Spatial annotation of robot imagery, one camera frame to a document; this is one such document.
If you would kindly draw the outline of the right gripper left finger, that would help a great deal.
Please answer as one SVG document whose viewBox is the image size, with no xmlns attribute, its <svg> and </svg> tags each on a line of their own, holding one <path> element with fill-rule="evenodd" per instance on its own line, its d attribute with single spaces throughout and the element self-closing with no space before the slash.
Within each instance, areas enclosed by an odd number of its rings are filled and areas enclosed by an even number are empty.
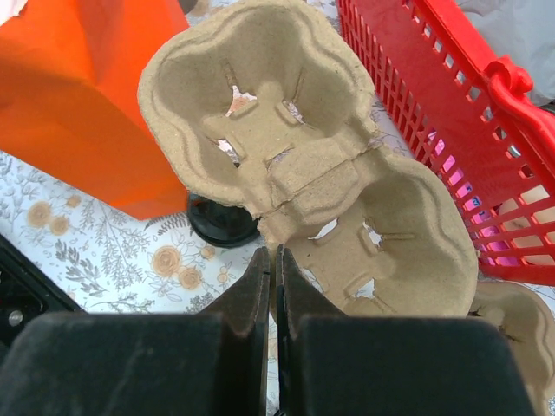
<svg viewBox="0 0 555 416">
<path fill-rule="evenodd" d="M 1 368 L 4 415 L 263 415 L 271 260 L 196 314 L 49 313 Z"/>
</svg>

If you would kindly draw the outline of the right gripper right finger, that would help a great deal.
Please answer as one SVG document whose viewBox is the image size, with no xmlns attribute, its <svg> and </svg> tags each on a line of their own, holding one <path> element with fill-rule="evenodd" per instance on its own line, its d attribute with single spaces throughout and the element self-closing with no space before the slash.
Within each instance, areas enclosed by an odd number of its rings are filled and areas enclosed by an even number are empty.
<svg viewBox="0 0 555 416">
<path fill-rule="evenodd" d="M 502 335 L 467 318 L 351 317 L 276 255 L 283 415 L 531 415 Z"/>
</svg>

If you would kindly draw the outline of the orange paper gift bag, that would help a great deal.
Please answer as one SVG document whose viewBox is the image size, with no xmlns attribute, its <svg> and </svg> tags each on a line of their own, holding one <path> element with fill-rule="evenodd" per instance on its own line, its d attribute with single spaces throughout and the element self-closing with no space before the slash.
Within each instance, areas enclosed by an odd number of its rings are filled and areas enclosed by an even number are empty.
<svg viewBox="0 0 555 416">
<path fill-rule="evenodd" d="M 2 150 L 134 218 L 184 211 L 137 88 L 187 26 L 175 1 L 24 2 L 1 24 Z"/>
</svg>

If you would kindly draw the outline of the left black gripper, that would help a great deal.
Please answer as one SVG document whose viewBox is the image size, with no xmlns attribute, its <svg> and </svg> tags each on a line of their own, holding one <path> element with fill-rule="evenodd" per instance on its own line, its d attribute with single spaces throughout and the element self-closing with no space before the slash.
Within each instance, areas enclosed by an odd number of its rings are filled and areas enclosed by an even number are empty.
<svg viewBox="0 0 555 416">
<path fill-rule="evenodd" d="M 1 346 L 9 347 L 39 315 L 60 311 L 82 308 L 1 236 Z"/>
</svg>

